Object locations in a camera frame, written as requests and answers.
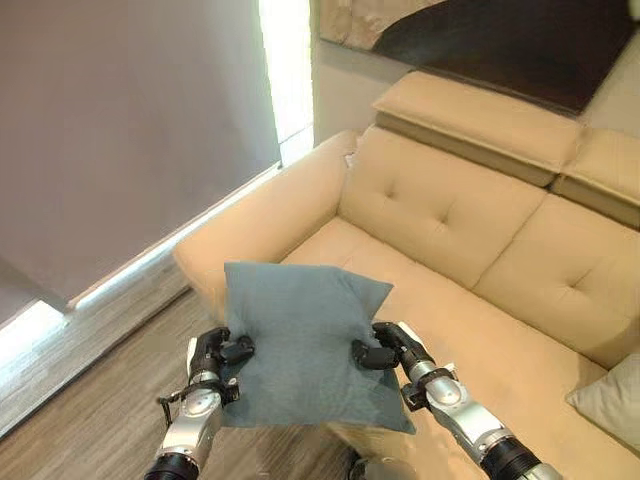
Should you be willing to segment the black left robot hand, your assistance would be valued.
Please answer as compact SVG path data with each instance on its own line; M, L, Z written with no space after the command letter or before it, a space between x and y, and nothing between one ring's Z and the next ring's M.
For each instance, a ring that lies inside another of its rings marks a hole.
M244 362L254 353L255 345L249 336L232 340L228 327L217 327L189 340L187 375L190 379L202 372L219 375L223 366Z

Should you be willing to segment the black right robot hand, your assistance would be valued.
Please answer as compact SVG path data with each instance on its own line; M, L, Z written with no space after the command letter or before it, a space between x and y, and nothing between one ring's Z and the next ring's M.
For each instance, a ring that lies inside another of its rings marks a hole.
M435 363L418 335L404 323L372 324L378 346L353 340L351 354L356 364L368 370L388 370L401 366L406 374L421 362Z

